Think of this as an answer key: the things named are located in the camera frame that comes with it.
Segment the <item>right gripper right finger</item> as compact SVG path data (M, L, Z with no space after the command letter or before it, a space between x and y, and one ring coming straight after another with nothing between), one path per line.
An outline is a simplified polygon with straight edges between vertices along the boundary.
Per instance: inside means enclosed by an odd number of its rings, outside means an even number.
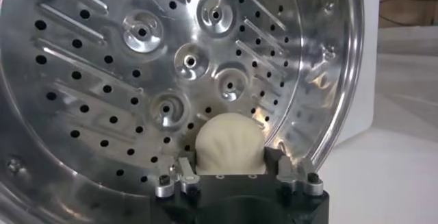
M294 164L292 159L280 149L265 147L264 161L266 174L274 178L292 193L303 192L310 197L320 197L324 193L324 182L317 174L312 161L303 158Z

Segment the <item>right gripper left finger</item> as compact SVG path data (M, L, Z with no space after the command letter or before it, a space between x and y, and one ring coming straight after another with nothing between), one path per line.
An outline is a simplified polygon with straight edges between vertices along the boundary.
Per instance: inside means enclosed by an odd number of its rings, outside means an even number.
M197 175L187 157L178 158L176 164L170 165L158 175L155 196L160 199L175 195L177 189L183 194L196 194L200 188L201 177Z

